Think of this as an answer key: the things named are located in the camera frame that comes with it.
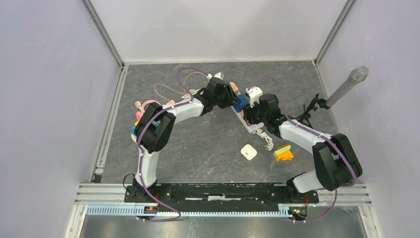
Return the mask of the blue cube plug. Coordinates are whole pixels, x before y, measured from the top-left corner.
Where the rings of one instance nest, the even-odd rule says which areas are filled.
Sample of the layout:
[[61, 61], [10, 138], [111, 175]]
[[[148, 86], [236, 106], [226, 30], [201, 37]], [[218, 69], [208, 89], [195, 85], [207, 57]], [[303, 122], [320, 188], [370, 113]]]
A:
[[247, 96], [246, 96], [245, 94], [239, 94], [237, 97], [239, 98], [240, 102], [239, 102], [239, 103], [237, 103], [237, 104], [235, 104], [235, 105], [233, 105], [233, 108], [235, 109], [235, 111], [236, 111], [237, 113], [239, 113], [239, 112], [241, 112], [241, 111], [242, 111], [242, 109], [243, 109], [246, 105], [248, 105], [248, 104], [249, 104], [249, 100], [248, 100], [248, 98], [247, 98]]

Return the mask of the beige dragon cube plug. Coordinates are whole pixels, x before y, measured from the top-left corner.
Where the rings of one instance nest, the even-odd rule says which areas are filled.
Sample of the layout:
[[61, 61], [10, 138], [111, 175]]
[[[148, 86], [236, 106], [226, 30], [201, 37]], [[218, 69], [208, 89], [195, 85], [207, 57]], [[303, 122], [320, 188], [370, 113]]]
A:
[[239, 88], [237, 87], [237, 85], [234, 82], [230, 82], [229, 85], [230, 85], [230, 87], [231, 87], [231, 89], [232, 89], [232, 91], [235, 95], [240, 94]]

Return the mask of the white power strip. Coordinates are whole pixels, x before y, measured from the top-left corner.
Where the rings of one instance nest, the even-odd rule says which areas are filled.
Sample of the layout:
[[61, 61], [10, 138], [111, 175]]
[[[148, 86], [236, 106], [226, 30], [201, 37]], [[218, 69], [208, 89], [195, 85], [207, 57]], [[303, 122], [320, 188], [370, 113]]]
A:
[[255, 133], [257, 130], [262, 129], [264, 127], [263, 123], [249, 124], [248, 122], [246, 122], [243, 110], [237, 113], [233, 106], [231, 106], [231, 109], [234, 111], [235, 115], [238, 117], [239, 121], [242, 123], [242, 125], [245, 127], [248, 133]]

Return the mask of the white cube plug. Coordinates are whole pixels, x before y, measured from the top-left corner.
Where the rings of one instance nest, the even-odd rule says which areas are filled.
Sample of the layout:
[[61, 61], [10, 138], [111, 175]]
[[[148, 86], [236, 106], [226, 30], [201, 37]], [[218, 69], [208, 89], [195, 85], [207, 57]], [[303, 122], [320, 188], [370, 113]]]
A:
[[246, 144], [242, 147], [240, 153], [248, 161], [251, 161], [258, 154], [257, 150], [250, 144]]

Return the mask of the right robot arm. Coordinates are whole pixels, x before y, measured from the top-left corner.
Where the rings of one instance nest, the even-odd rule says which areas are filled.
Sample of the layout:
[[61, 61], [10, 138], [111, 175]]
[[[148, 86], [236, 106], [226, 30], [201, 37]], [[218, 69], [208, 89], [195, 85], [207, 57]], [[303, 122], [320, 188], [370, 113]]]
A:
[[321, 133], [291, 119], [281, 112], [274, 94], [245, 95], [249, 100], [243, 107], [247, 123], [261, 122], [269, 133], [293, 142], [313, 156], [314, 170], [288, 180], [286, 196], [290, 201], [301, 201], [311, 190], [333, 191], [341, 186], [353, 186], [362, 175], [362, 166], [346, 135]]

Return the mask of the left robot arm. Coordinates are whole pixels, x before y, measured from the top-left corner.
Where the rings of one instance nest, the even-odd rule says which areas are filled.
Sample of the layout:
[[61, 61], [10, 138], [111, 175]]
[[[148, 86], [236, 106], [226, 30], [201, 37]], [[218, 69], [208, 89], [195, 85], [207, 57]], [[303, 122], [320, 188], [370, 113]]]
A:
[[159, 152], [167, 145], [175, 124], [184, 120], [203, 116], [213, 110], [231, 107], [240, 102], [229, 83], [212, 78], [207, 87], [200, 89], [189, 100], [173, 105], [161, 106], [152, 103], [134, 132], [139, 148], [138, 169], [135, 175], [138, 184], [137, 196], [150, 202], [156, 195], [156, 168]]

